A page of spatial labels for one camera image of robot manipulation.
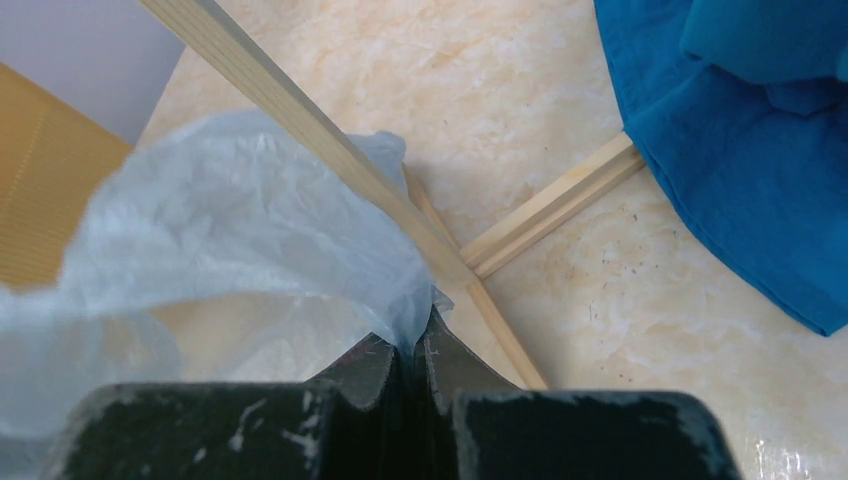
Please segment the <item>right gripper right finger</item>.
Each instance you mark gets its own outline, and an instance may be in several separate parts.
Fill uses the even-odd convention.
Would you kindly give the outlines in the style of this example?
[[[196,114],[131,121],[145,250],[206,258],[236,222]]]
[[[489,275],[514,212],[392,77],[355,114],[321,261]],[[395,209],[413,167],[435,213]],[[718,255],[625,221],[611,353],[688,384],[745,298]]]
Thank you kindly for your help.
[[[677,391],[525,390],[432,313],[416,345],[425,479],[737,479],[719,421]]]

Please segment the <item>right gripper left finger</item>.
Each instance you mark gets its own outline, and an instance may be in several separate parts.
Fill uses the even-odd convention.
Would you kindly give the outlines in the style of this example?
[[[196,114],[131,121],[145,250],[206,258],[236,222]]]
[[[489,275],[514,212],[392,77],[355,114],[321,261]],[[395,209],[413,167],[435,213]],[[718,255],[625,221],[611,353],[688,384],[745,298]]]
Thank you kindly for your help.
[[[398,353],[368,335],[301,382],[123,383],[71,412],[45,479],[377,479]]]

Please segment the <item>blue plastic trash bag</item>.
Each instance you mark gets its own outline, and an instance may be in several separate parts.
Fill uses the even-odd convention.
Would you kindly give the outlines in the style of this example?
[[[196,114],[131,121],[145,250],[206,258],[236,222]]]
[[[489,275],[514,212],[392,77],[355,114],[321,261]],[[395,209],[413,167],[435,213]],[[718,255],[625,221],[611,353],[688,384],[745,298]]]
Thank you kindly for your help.
[[[34,479],[72,408],[124,382],[288,371],[368,333],[409,352],[451,309],[414,242],[258,110],[130,155],[90,196],[56,281],[1,291],[1,475]]]

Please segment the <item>yellow mesh trash bin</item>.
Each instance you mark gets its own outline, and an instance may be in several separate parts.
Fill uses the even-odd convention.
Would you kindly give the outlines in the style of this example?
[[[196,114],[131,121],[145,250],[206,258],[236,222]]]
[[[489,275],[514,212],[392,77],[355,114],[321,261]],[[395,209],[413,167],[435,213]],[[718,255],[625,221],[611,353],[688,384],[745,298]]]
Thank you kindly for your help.
[[[51,284],[90,195],[133,148],[1,67],[1,283]]]

